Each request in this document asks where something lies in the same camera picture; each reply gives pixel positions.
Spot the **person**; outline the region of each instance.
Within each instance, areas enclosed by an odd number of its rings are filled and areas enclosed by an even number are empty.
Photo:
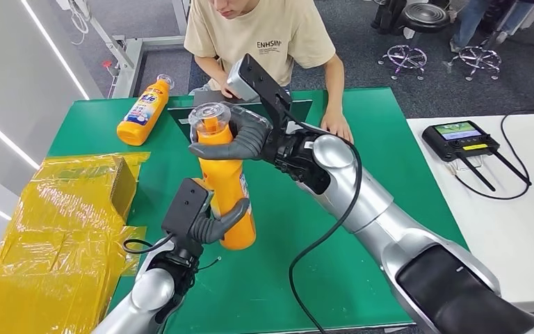
[[[196,90],[220,90],[228,98],[236,96],[228,73],[246,53],[282,87],[294,61],[323,66],[328,103],[321,127],[353,142],[343,115],[345,69],[314,0],[192,0],[184,46],[211,77]]]
[[[490,0],[469,0],[469,3],[458,13],[459,23],[455,29],[455,34],[449,41],[451,52],[458,53],[468,45],[490,4]],[[532,3],[519,1],[506,20],[497,42],[503,42],[509,35],[512,35],[533,6]]]

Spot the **bottle label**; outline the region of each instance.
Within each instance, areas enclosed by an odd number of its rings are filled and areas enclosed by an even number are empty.
[[[248,185],[247,185],[247,180],[245,178],[245,173],[241,173],[241,177],[240,177],[240,181],[241,181],[241,187],[243,189],[243,195],[246,197],[246,198],[249,198],[249,193],[248,193]],[[251,204],[249,202],[249,208],[247,210],[247,213],[248,214],[251,214]]]
[[[127,122],[134,122],[139,125],[146,125],[148,120],[152,117],[152,102],[157,101],[159,97],[155,92],[147,90],[144,95],[140,97],[138,102],[134,104],[132,109],[128,112],[124,120]]]

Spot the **clear bottle cap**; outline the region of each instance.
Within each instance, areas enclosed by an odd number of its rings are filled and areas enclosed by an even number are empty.
[[[173,89],[173,87],[175,87],[175,82],[173,81],[173,78],[170,77],[168,74],[159,74],[156,77],[156,80],[162,80],[166,82],[169,85],[169,89]]]
[[[189,125],[200,135],[217,134],[229,121],[230,108],[218,102],[201,104],[189,114]]]

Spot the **green mat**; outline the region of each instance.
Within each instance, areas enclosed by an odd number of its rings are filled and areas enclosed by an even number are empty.
[[[307,122],[317,125],[326,103],[321,90],[293,92],[314,101]],[[171,97],[169,106],[189,106],[192,97]],[[129,225],[146,225],[147,240],[161,237],[161,222],[184,177],[200,177],[188,141],[167,112],[148,141],[131,147],[115,128],[135,99],[75,102],[49,156],[151,151],[143,164]],[[389,88],[345,91],[345,115],[364,166],[411,216],[466,247],[419,146]],[[206,247],[204,266],[167,333],[263,333],[314,328],[294,300],[288,265],[319,238],[334,219],[292,180],[262,161],[245,161],[257,241],[247,250]],[[386,281],[357,240],[339,230],[296,267],[298,292],[325,328],[398,324],[411,321],[390,294]],[[121,278],[111,307],[128,294],[134,278]]]

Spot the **orange bottle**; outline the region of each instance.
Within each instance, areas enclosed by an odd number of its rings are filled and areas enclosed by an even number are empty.
[[[146,141],[169,101],[169,90],[172,87],[173,80],[166,74],[160,74],[156,83],[146,88],[116,129],[118,137],[124,143],[140,146]]]
[[[189,124],[197,132],[197,141],[207,145],[227,144],[232,141],[228,126],[230,108],[221,103],[206,103],[193,109]],[[200,159],[204,181],[214,190],[211,208],[216,218],[230,211],[236,202],[248,198],[247,182],[241,160]],[[226,232],[220,243],[224,248],[240,250],[254,243],[256,232],[249,206],[245,216]]]

